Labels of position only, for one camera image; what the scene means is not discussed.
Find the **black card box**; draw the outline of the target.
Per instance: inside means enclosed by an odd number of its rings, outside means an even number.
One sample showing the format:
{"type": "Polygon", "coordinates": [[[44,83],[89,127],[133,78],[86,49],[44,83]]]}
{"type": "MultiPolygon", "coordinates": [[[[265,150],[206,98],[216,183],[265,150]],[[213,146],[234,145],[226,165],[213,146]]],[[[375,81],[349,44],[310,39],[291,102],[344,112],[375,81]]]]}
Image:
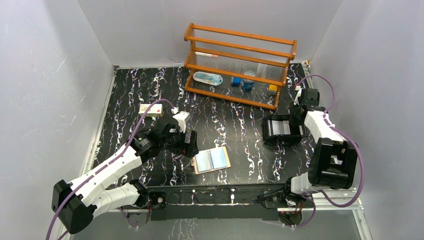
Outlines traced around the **black card box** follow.
{"type": "Polygon", "coordinates": [[[262,120],[262,137],[267,145],[293,146],[307,136],[305,126],[291,124],[288,114],[271,114],[262,120]]]}

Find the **beige card holder wallet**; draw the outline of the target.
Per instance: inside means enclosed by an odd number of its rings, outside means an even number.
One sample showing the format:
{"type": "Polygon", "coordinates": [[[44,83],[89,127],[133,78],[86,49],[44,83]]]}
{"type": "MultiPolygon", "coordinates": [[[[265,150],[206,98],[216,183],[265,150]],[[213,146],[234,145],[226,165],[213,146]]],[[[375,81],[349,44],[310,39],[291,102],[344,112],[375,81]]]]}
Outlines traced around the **beige card holder wallet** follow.
{"type": "Polygon", "coordinates": [[[192,158],[191,165],[196,175],[231,167],[229,155],[225,146],[201,150],[192,158]]]}

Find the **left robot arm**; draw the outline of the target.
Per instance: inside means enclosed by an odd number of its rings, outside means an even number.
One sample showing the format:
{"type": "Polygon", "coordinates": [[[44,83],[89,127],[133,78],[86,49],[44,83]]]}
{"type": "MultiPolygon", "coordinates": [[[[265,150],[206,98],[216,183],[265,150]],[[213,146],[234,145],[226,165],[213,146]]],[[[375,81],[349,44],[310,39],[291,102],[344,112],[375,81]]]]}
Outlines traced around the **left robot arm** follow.
{"type": "Polygon", "coordinates": [[[130,137],[114,155],[70,182],[53,187],[52,210],[71,235],[84,230],[94,218],[124,206],[145,208],[154,203],[150,190],[140,181],[109,187],[125,173],[140,167],[163,151],[193,158],[199,153],[198,133],[186,130],[175,118],[159,119],[130,137]]]}

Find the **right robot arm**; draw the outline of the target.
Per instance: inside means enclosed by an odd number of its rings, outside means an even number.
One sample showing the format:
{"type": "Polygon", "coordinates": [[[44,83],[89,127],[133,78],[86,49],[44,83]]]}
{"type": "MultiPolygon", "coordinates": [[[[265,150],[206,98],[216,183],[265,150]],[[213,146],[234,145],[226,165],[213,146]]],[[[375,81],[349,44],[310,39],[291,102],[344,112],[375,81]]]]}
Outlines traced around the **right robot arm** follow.
{"type": "Polygon", "coordinates": [[[282,202],[295,207],[302,193],[327,189],[349,189],[354,182],[358,159],[354,145],[335,130],[326,109],[320,106],[320,93],[314,88],[296,88],[290,106],[289,124],[309,130],[315,148],[308,170],[291,178],[290,188],[282,192],[282,202]]]}

